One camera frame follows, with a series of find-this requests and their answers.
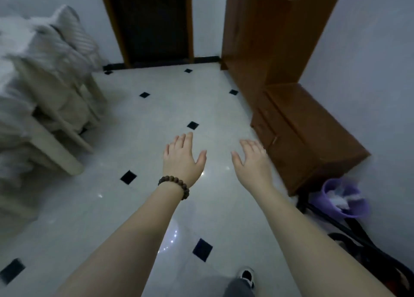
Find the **person's right hand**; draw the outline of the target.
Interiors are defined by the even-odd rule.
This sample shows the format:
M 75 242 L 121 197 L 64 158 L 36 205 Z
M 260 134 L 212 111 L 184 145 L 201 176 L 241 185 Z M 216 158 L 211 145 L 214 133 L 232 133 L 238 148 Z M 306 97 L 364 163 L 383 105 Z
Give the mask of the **person's right hand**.
M 245 159 L 242 175 L 236 175 L 241 185 L 256 196 L 273 189 L 270 161 L 261 143 L 250 139 L 241 139 L 240 145 Z

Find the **person's left hand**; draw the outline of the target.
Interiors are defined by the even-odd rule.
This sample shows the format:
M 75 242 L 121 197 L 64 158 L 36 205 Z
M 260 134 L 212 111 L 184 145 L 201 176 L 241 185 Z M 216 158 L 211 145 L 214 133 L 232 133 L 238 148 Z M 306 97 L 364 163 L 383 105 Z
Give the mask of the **person's left hand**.
M 163 159 L 163 176 L 173 176 L 178 178 L 190 189 L 201 174 L 197 174 L 193 157 L 193 132 L 186 133 L 184 148 L 181 152 L 176 152 L 176 137 L 169 143 L 169 156 Z

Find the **person's right forearm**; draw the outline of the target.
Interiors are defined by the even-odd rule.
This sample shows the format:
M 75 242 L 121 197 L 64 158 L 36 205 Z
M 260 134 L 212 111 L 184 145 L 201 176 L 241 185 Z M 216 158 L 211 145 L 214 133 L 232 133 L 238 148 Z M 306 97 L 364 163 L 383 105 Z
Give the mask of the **person's right forearm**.
M 272 185 L 252 186 L 303 297 L 394 297 Z

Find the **person's left forearm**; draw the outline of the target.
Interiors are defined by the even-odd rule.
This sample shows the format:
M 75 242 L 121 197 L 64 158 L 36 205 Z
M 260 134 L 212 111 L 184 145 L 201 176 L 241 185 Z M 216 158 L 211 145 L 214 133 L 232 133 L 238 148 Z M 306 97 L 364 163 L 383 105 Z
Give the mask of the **person's left forearm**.
M 54 297 L 140 297 L 179 203 L 182 181 L 165 181 L 73 272 Z

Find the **brown wooden low cabinet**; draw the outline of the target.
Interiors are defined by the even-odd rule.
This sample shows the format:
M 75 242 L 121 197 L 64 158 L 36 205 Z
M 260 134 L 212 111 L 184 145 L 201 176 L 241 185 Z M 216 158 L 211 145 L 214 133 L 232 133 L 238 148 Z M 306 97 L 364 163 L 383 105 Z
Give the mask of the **brown wooden low cabinet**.
M 289 196 L 316 192 L 370 156 L 300 84 L 266 86 L 257 96 L 251 127 Z

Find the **beige plastic chair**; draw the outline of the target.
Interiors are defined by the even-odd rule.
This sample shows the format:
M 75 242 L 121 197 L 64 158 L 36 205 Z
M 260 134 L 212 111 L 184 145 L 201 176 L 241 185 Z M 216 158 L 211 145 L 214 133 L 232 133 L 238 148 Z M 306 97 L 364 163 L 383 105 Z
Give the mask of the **beige plastic chair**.
M 97 126 L 100 117 L 80 89 L 76 85 L 62 84 L 54 75 L 27 59 L 18 56 L 11 56 L 10 59 L 18 74 L 27 83 L 37 106 L 52 120 L 57 130 L 64 132 L 79 147 L 93 153 L 92 146 L 79 134 L 88 123 Z M 84 171 L 84 166 L 37 118 L 29 118 L 29 127 L 30 144 L 36 148 L 36 153 L 40 156 L 35 158 L 35 162 L 51 169 L 59 167 L 71 176 Z

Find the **purple plastic bin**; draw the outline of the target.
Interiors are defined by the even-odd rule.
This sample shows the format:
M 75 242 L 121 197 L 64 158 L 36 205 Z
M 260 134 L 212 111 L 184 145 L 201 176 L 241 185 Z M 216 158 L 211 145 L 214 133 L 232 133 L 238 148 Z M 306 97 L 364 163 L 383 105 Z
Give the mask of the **purple plastic bin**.
M 344 178 L 326 180 L 318 192 L 309 196 L 309 203 L 336 221 L 357 219 L 370 213 L 361 191 Z

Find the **black and white shoe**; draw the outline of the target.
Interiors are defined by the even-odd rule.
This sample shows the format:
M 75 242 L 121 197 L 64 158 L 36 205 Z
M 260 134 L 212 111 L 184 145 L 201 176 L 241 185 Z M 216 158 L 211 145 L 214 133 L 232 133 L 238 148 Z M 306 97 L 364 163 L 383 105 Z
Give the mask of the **black and white shoe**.
M 244 280 L 250 289 L 254 291 L 256 289 L 255 285 L 255 274 L 253 269 L 250 267 L 244 267 L 239 271 L 238 278 Z

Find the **dark wooden door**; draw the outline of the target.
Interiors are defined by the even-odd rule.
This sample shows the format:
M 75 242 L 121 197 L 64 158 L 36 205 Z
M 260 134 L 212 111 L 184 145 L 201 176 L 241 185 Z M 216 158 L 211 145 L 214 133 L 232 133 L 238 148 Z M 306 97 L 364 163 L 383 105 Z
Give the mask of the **dark wooden door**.
M 124 68 L 194 63 L 192 0 L 103 0 Z

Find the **grey trouser leg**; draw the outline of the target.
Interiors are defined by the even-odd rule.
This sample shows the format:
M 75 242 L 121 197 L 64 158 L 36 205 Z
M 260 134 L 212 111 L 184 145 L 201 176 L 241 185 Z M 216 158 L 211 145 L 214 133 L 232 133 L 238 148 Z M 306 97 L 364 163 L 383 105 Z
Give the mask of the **grey trouser leg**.
M 250 282 L 246 279 L 235 278 L 229 282 L 222 297 L 255 297 Z

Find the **brown wooden wardrobe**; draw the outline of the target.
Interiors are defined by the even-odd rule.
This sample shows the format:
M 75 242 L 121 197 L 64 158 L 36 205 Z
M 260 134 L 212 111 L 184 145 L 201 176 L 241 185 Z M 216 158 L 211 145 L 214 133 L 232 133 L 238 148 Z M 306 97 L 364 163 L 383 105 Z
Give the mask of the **brown wooden wardrobe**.
M 267 85 L 298 83 L 338 0 L 226 0 L 221 69 L 250 109 Z

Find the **white striped bedding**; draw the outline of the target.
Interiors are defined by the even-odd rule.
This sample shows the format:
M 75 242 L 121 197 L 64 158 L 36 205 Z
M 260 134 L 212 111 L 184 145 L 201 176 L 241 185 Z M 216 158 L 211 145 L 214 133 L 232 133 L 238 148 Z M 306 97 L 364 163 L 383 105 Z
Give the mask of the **white striped bedding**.
M 50 17 L 0 16 L 0 211 L 34 220 L 19 193 L 34 165 L 71 176 L 83 165 L 56 137 L 87 152 L 80 133 L 96 127 L 106 98 L 92 74 L 103 70 L 96 41 L 68 5 Z

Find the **black dustpan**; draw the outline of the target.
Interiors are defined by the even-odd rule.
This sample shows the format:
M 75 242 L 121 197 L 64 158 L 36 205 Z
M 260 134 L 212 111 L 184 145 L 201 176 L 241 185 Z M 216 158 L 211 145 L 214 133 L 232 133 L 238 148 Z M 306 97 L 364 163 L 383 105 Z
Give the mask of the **black dustpan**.
M 405 265 L 395 259 L 386 258 L 372 248 L 357 245 L 350 237 L 342 233 L 329 233 L 328 236 L 396 297 L 414 297 L 414 273 Z

